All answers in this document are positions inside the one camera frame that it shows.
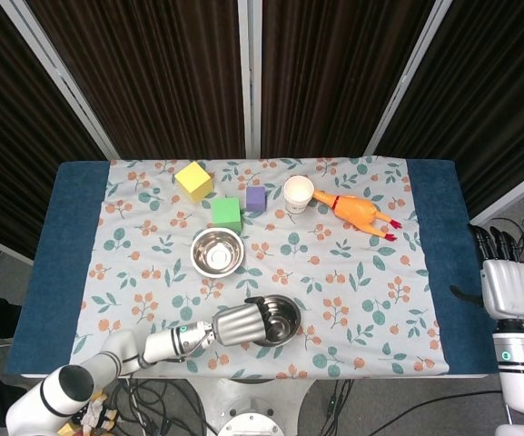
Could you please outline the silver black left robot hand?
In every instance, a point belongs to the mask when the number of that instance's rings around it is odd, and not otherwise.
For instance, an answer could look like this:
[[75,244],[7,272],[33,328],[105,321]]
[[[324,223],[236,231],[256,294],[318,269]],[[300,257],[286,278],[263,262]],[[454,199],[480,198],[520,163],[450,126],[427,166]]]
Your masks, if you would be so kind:
[[263,297],[252,297],[244,304],[217,312],[212,327],[215,340],[223,346],[267,339],[267,308]]

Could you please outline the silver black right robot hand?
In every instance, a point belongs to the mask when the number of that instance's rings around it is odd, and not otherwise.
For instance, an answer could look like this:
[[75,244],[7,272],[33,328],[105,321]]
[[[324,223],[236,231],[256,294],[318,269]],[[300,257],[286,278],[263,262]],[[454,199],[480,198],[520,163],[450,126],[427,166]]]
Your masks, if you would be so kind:
[[463,292],[455,285],[451,293],[458,299],[486,310],[498,322],[524,321],[524,263],[512,236],[491,226],[485,230],[468,225],[480,260],[481,295]]

